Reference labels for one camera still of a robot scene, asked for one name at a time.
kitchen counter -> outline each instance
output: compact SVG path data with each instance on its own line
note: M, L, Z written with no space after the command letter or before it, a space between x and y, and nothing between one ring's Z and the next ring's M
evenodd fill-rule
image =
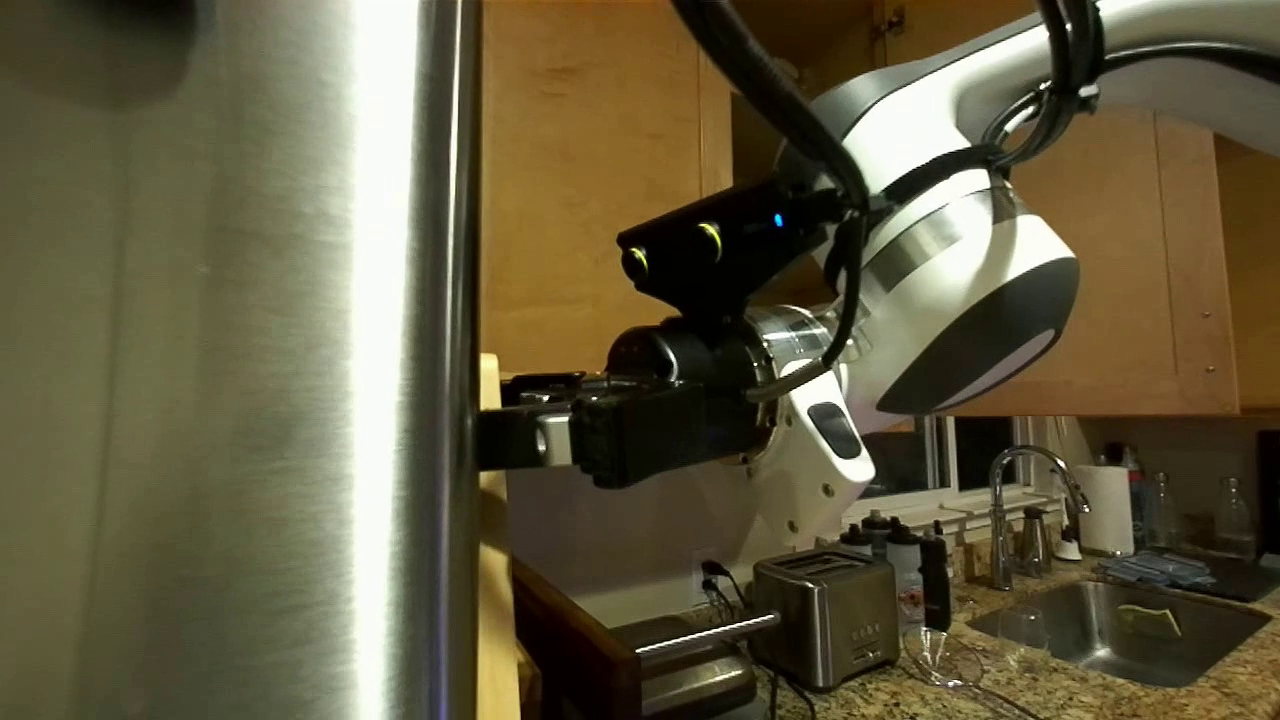
M1253 641L1244 641L1233 654L1222 654L1217 667L1208 667L1186 688L1143 688L1129 682L1105 672L1086 672L1065 659L1052 659L1048 650L984 635L967 626L971 616L1008 602L1021 590L1045 590L1057 585L1084 578L1086 567L1057 567L1052 575L1021 575L1011 590L990 590L978 585L956 586L956 624L943 654L943 672L965 677L989 692L1008 695L1011 704L1071 720L1071 715L1280 715L1280 595L1253 602L1271 616L1269 626L1259 626ZM867 677L857 677L839 682L835 692L811 692L822 720L844 715L990 715L984 704L931 688L914 680L909 667L878 667ZM780 692L780 715L803 720L809 708Z

cabinet door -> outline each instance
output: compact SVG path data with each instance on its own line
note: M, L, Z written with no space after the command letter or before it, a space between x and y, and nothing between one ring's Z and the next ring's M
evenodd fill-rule
M1244 413L1280 409L1280 161L1219 139L1222 232Z
M882 5L878 55L941 52L1029 7ZM960 417L1237 413L1212 134L1146 112L1081 117L1016 189L1077 249L1081 294L1060 342Z
M487 0L478 99L478 342L505 372L594 372L669 315L614 232L729 183L729 87L665 0Z

toaster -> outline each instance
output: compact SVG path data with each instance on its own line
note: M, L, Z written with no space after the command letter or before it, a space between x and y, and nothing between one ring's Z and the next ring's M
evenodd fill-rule
M835 688L878 662L895 662L895 575L850 546L811 546L753 567L753 608L776 608L780 624L753 641L758 662Z

